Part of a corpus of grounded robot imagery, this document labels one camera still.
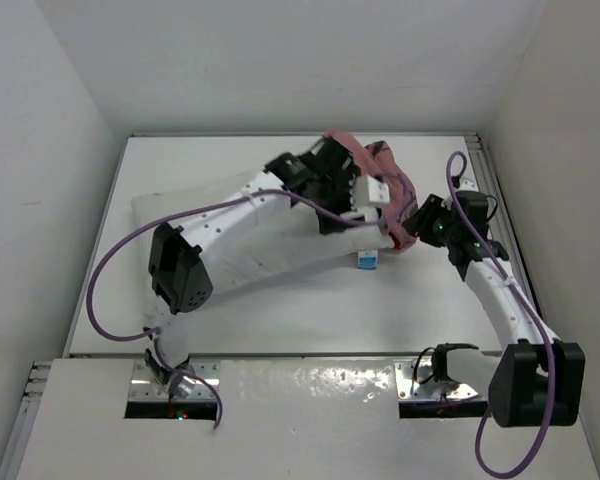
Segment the white pillow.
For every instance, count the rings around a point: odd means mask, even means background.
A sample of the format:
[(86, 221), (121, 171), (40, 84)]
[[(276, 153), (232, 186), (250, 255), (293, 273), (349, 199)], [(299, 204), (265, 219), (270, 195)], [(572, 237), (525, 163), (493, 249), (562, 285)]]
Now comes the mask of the white pillow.
[[(185, 189), (136, 196), (131, 200), (134, 224), (139, 228), (170, 214), (220, 203), (246, 186), (255, 174), (248, 170)], [(376, 226), (322, 235), (315, 211), (298, 204), (231, 240), (207, 271), (213, 291), (221, 294), (351, 253), (393, 246), (391, 237)]]

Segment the red pink patterned pillowcase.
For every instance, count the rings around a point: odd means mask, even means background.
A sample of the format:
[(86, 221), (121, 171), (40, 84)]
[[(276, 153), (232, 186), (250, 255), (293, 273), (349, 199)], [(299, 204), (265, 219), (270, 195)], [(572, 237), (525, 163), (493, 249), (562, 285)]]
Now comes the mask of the red pink patterned pillowcase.
[(366, 146), (351, 133), (329, 131), (323, 138), (334, 140), (344, 147), (360, 169), (360, 176), (352, 186), (354, 210), (370, 213), (376, 211), (375, 227), (386, 245), (380, 248), (393, 248), (404, 251), (416, 243), (403, 226), (418, 209), (417, 194), (413, 182), (396, 163), (394, 154), (384, 140)]

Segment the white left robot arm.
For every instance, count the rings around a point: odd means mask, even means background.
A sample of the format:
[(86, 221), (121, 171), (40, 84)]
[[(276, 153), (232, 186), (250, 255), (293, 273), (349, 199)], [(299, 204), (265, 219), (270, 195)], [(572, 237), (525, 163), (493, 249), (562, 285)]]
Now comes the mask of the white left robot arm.
[(363, 248), (374, 233), (352, 198), (361, 176), (352, 152), (323, 138), (301, 155), (285, 152), (254, 172), (188, 191), (197, 204), (183, 221), (159, 221), (148, 272), (156, 298), (154, 347), (145, 361), (160, 384), (188, 363), (175, 317), (224, 294)]

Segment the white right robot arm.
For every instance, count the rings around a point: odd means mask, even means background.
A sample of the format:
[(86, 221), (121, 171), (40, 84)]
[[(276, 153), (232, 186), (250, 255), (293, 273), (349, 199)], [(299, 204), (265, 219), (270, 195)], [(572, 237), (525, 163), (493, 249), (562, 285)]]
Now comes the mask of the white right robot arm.
[(487, 195), (461, 190), (430, 195), (404, 222), (422, 243), (446, 248), (449, 262), (474, 293), (502, 348), (497, 364), (468, 343), (443, 343), (432, 353), (429, 380), (467, 383), (487, 399), (501, 427), (571, 426), (578, 417), (585, 354), (559, 339), (527, 301), (504, 246), (488, 238)]

